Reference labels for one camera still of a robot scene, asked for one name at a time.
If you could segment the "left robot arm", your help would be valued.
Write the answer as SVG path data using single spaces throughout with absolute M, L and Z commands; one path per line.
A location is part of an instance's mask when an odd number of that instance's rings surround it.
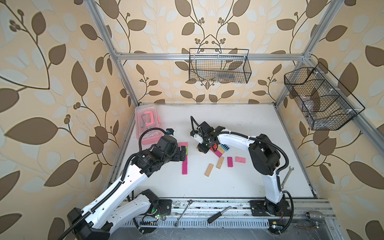
M 164 135 L 156 144 L 148 149 L 139 144 L 139 151 L 128 158 L 121 176 L 113 184 L 83 209 L 74 208 L 68 213 L 70 226 L 58 237 L 60 240 L 68 234 L 77 240 L 108 240 L 124 223 L 152 213 L 159 198 L 151 190 L 143 191 L 125 205 L 122 202 L 163 165 L 185 161 L 187 151 L 186 147 L 179 147 L 173 129 L 157 130 Z

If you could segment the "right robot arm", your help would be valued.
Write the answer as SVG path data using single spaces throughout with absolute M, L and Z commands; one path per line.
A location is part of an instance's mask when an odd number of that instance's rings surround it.
M 253 167 L 262 175 L 265 187 L 265 202 L 260 208 L 269 216 L 284 216 L 289 212 L 289 219 L 284 226 L 272 224 L 269 232 L 282 235 L 288 230 L 294 217 L 294 201 L 287 190 L 283 190 L 280 172 L 289 167 L 288 155 L 269 137 L 261 134 L 257 137 L 247 136 L 227 130 L 225 127 L 211 127 L 207 122 L 199 124 L 191 117 L 190 133 L 199 144 L 199 152 L 206 154 L 209 150 L 217 152 L 219 146 L 229 145 L 249 153 Z

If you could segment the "blue striped block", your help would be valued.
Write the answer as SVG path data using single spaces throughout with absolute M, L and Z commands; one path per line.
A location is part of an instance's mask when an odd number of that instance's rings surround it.
M 225 145 L 225 144 L 221 144 L 221 147 L 227 152 L 230 150 L 230 147 Z

